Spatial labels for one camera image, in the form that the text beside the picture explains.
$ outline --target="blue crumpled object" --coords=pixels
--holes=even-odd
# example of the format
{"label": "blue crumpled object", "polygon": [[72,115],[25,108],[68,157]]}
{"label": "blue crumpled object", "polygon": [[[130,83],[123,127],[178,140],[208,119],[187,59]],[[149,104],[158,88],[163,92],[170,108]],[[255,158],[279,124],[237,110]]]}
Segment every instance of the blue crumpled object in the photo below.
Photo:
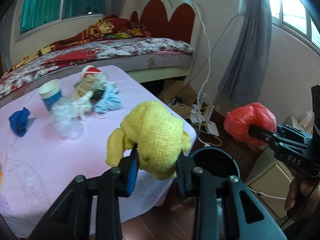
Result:
{"label": "blue crumpled object", "polygon": [[102,95],[102,99],[100,99],[97,104],[94,106],[94,110],[96,113],[104,114],[108,110],[118,110],[122,109],[123,106],[118,96],[118,89],[114,86],[107,86],[105,92]]}
{"label": "blue crumpled object", "polygon": [[22,137],[26,134],[29,115],[30,111],[24,107],[9,117],[10,127],[16,135]]}

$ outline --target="blanket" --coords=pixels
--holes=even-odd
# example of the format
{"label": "blanket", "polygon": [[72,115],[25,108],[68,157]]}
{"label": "blanket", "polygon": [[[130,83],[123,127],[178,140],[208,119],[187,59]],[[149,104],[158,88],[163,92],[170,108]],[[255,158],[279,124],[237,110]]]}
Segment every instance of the blanket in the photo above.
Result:
{"label": "blanket", "polygon": [[24,57],[3,76],[52,51],[66,49],[92,41],[130,39],[148,36],[150,36],[150,33],[146,31],[145,26],[132,23],[130,20],[119,18],[116,15],[109,15],[71,38],[51,43],[37,52]]}

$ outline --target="red crumpled plastic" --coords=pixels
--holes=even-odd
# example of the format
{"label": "red crumpled plastic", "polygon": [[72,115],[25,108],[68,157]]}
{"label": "red crumpled plastic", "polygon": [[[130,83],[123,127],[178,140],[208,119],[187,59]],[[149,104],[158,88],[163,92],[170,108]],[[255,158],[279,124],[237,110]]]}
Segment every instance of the red crumpled plastic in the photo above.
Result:
{"label": "red crumpled plastic", "polygon": [[252,124],[276,132],[275,116],[260,103],[238,107],[229,112],[224,120],[224,129],[237,141],[247,141],[256,147],[266,145],[267,143],[250,137],[249,126]]}

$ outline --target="window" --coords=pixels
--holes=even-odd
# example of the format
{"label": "window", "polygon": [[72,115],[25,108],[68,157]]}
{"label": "window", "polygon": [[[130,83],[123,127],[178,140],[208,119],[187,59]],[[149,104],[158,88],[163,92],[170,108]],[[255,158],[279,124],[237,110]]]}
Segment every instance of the window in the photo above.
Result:
{"label": "window", "polygon": [[320,34],[300,0],[269,0],[273,22],[290,27],[320,48]]}
{"label": "window", "polygon": [[68,18],[104,13],[104,0],[23,0],[20,34]]}

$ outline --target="screw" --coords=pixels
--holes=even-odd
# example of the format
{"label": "screw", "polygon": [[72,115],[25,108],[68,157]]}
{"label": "screw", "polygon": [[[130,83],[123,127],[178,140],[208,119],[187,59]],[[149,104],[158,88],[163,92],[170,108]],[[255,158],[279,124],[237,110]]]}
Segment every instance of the screw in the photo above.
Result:
{"label": "screw", "polygon": [[111,173],[113,173],[113,174],[118,174],[118,173],[120,173],[120,171],[121,171],[121,169],[118,167],[114,167],[111,169]]}
{"label": "screw", "polygon": [[82,182],[82,181],[84,181],[84,176],[83,176],[83,175],[78,175],[78,176],[76,176],[76,177],[75,177],[75,181],[76,181],[76,182]]}
{"label": "screw", "polygon": [[239,181],[239,178],[236,175],[231,175],[229,179],[232,183],[237,183]]}
{"label": "screw", "polygon": [[201,167],[194,167],[193,172],[196,174],[201,174],[203,172],[203,169]]}

